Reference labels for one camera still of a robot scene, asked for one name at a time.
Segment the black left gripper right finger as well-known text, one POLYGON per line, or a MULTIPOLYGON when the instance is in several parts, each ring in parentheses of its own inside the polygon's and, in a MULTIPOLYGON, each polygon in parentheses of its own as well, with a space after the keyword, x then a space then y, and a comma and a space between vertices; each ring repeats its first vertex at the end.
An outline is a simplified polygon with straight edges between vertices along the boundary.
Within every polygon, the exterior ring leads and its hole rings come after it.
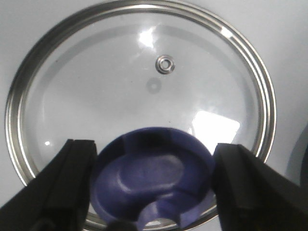
POLYGON ((213 190, 224 231, 306 231, 308 192, 242 145, 214 151, 213 190))

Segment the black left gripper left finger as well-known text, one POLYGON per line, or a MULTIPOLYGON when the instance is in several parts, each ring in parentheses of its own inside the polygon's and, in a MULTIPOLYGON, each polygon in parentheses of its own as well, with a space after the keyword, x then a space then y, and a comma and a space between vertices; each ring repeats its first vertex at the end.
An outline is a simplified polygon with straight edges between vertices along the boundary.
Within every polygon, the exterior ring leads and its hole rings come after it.
POLYGON ((97 156, 91 140, 67 140, 51 162, 0 209, 2 231, 81 231, 97 156))

